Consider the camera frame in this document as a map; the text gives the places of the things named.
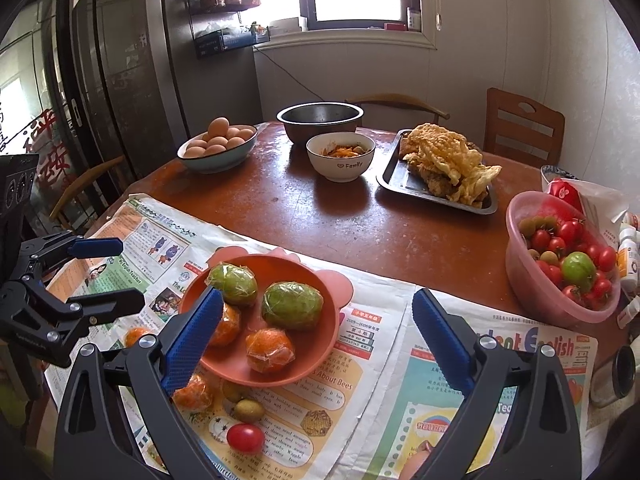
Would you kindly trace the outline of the orange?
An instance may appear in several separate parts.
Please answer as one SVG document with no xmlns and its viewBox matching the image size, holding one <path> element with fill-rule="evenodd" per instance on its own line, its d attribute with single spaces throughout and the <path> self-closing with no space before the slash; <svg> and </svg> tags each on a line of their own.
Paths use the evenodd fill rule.
<svg viewBox="0 0 640 480">
<path fill-rule="evenodd" d="M 134 344 L 138 342 L 138 340 L 145 336 L 149 335 L 150 331 L 143 326 L 136 326 L 127 330 L 127 333 L 124 337 L 124 346 L 126 348 L 131 348 Z"/>
<path fill-rule="evenodd" d="M 235 341 L 242 328 L 241 312 L 230 304 L 224 304 L 220 321 L 210 337 L 208 344 L 211 347 L 227 347 Z"/>
<path fill-rule="evenodd" d="M 172 400 L 183 410 L 201 412 L 207 410 L 214 402 L 214 393 L 207 380 L 194 373 L 189 382 L 172 395 Z"/>
<path fill-rule="evenodd" d="M 257 373 L 280 372 L 295 358 L 295 348 L 284 330 L 263 328 L 245 338 L 245 355 L 248 366 Z"/>
</svg>

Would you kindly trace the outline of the kiwi fruit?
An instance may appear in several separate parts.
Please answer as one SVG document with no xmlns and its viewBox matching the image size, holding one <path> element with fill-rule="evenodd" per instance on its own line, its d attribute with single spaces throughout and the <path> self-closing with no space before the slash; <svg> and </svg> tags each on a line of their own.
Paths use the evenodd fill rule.
<svg viewBox="0 0 640 480">
<path fill-rule="evenodd" d="M 241 399 L 232 408 L 232 416 L 244 424 L 254 424 L 264 415 L 265 409 L 262 404 L 253 399 Z"/>
<path fill-rule="evenodd" d="M 232 404 L 237 404 L 250 397 L 250 388 L 235 382 L 229 382 L 227 379 L 222 382 L 221 391 L 224 397 Z"/>
</svg>

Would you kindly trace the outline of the red tomato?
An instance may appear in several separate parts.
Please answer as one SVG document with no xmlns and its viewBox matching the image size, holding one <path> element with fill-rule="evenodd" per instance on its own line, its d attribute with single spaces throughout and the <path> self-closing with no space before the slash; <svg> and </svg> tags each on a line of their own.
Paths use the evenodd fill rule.
<svg viewBox="0 0 640 480">
<path fill-rule="evenodd" d="M 262 430 L 253 424 L 233 425 L 227 432 L 227 442 L 236 452 L 256 455 L 262 452 L 265 443 L 265 435 Z"/>
</svg>

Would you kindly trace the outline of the green fruit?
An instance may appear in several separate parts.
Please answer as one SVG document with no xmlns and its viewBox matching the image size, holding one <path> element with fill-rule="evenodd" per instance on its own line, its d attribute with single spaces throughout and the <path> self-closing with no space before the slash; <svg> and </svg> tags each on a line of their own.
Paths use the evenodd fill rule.
<svg viewBox="0 0 640 480">
<path fill-rule="evenodd" d="M 319 322 L 323 297 L 318 289 L 297 282 L 271 284 L 262 296 L 260 313 L 272 326 L 312 330 Z"/>
<path fill-rule="evenodd" d="M 255 274 L 247 266 L 222 262 L 208 272 L 207 286 L 218 289 L 227 304 L 237 307 L 250 307 L 257 298 Z"/>
</svg>

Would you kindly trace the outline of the orange plastic plate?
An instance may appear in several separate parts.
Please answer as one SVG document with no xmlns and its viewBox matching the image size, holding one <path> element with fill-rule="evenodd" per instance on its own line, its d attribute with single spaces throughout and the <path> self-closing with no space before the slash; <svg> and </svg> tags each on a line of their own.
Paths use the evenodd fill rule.
<svg viewBox="0 0 640 480">
<path fill-rule="evenodd" d="M 256 388 L 284 386 L 311 374 L 336 343 L 341 310 L 354 296 L 352 282 L 336 271 L 311 270 L 281 248 L 266 254 L 220 248 L 208 268 L 223 263 L 252 271 L 256 299 L 240 309 L 239 335 L 223 347 L 208 346 L 202 367 L 229 382 Z M 284 330 L 293 345 L 293 361 L 276 372 L 254 370 L 247 351 L 246 338 L 266 328 Z"/>
</svg>

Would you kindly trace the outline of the wooden chair at left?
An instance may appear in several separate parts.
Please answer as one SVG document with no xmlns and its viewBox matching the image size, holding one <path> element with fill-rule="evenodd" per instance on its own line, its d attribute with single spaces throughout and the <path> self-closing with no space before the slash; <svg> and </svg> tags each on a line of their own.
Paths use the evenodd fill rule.
<svg viewBox="0 0 640 480">
<path fill-rule="evenodd" d="M 121 164 L 124 160 L 125 156 L 120 155 L 119 157 L 110 159 L 107 162 L 102 162 L 102 164 L 88 169 L 73 180 L 54 205 L 51 213 L 49 214 L 49 219 L 51 221 L 58 220 L 65 229 L 72 230 L 73 228 L 70 226 L 70 222 L 63 219 L 64 207 L 74 200 L 81 192 L 84 192 L 86 188 L 93 185 L 93 183 L 98 180 L 98 177 L 103 176 L 108 170 L 111 170 L 113 167 Z"/>
</svg>

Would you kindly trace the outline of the green tomato in basin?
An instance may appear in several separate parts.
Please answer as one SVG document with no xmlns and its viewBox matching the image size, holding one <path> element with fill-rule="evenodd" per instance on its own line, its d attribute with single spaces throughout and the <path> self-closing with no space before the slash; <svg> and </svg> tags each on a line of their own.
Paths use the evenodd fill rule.
<svg viewBox="0 0 640 480">
<path fill-rule="evenodd" d="M 575 285 L 585 294 L 592 289 L 597 267 L 584 252 L 571 252 L 562 260 L 561 272 L 565 284 Z"/>
</svg>

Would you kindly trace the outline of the pink plastic basin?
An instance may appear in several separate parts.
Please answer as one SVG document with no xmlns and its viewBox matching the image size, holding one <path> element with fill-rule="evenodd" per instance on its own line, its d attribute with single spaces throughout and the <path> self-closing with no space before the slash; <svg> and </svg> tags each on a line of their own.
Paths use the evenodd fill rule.
<svg viewBox="0 0 640 480">
<path fill-rule="evenodd" d="M 528 191 L 510 201 L 506 228 L 506 274 L 528 313 L 563 327 L 612 318 L 620 300 L 615 250 L 583 214 L 555 196 Z M 571 252 L 584 252 L 597 267 L 590 292 L 563 281 L 561 262 Z"/>
</svg>

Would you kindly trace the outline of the refrigerator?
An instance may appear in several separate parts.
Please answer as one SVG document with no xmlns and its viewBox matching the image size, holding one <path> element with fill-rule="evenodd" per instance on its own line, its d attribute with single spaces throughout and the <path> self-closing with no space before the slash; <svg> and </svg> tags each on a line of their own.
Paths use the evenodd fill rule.
<svg viewBox="0 0 640 480">
<path fill-rule="evenodd" d="M 253 47 L 197 58 L 186 0 L 55 0 L 62 96 L 83 167 L 141 179 L 218 116 L 262 121 Z"/>
</svg>

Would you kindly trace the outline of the white medicine bottle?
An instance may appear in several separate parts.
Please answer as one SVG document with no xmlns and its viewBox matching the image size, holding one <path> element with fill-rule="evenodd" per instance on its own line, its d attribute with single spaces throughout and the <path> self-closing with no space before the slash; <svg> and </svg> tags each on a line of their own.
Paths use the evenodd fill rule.
<svg viewBox="0 0 640 480">
<path fill-rule="evenodd" d="M 627 295 L 634 296 L 639 285 L 639 249 L 637 230 L 627 223 L 620 226 L 617 269 L 620 274 L 620 287 Z"/>
</svg>

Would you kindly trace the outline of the teal bowl of eggs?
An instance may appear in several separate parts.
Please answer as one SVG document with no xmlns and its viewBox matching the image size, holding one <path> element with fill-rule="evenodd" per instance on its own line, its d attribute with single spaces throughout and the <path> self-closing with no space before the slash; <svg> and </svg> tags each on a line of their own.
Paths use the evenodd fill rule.
<svg viewBox="0 0 640 480">
<path fill-rule="evenodd" d="M 186 168 L 200 174 L 216 174 L 242 164 L 256 144 L 258 130 L 251 125 L 232 125 L 217 117 L 207 129 L 178 148 L 177 157 Z"/>
</svg>

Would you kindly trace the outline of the plastic bag with red pack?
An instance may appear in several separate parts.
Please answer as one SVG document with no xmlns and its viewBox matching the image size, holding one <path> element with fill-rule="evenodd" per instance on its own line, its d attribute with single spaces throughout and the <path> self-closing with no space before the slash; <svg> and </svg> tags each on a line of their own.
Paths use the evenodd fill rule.
<svg viewBox="0 0 640 480">
<path fill-rule="evenodd" d="M 622 192 L 579 180 L 557 166 L 542 166 L 540 175 L 545 193 L 570 204 L 593 224 L 610 246 L 618 247 L 620 226 L 629 210 L 629 202 Z"/>
</svg>

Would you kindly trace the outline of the stainless steel bowl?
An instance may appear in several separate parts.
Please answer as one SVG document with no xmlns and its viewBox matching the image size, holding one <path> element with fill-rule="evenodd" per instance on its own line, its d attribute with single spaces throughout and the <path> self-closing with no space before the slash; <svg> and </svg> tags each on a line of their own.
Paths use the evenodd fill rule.
<svg viewBox="0 0 640 480">
<path fill-rule="evenodd" d="M 310 102 L 280 110 L 277 121 L 294 145 L 304 146 L 318 134 L 355 132 L 362 125 L 364 110 L 345 102 Z"/>
</svg>

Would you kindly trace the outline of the dark baking tray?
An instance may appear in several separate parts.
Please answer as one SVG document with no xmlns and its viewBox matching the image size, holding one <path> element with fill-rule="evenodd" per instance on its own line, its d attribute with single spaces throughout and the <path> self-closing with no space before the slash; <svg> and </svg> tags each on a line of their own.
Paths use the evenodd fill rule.
<svg viewBox="0 0 640 480">
<path fill-rule="evenodd" d="M 464 210 L 471 214 L 479 214 L 480 216 L 489 216 L 498 210 L 498 198 L 492 184 L 486 188 L 487 195 L 478 207 L 455 203 L 447 200 L 446 197 L 437 197 L 431 194 L 427 184 L 419 176 L 409 171 L 408 164 L 399 155 L 400 140 L 409 132 L 410 129 L 398 130 L 395 139 L 390 144 L 390 148 L 383 155 L 381 169 L 378 170 L 375 176 L 379 186 L 396 194 L 438 203 L 450 208 Z"/>
</svg>

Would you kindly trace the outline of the wall shelf rack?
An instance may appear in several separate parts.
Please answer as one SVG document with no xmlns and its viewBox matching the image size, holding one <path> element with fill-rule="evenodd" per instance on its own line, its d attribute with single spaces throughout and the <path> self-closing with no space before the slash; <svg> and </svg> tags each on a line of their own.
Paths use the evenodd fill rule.
<svg viewBox="0 0 640 480">
<path fill-rule="evenodd" d="M 270 40 L 270 30 L 248 14 L 260 0 L 186 0 L 197 58 L 254 47 Z"/>
</svg>

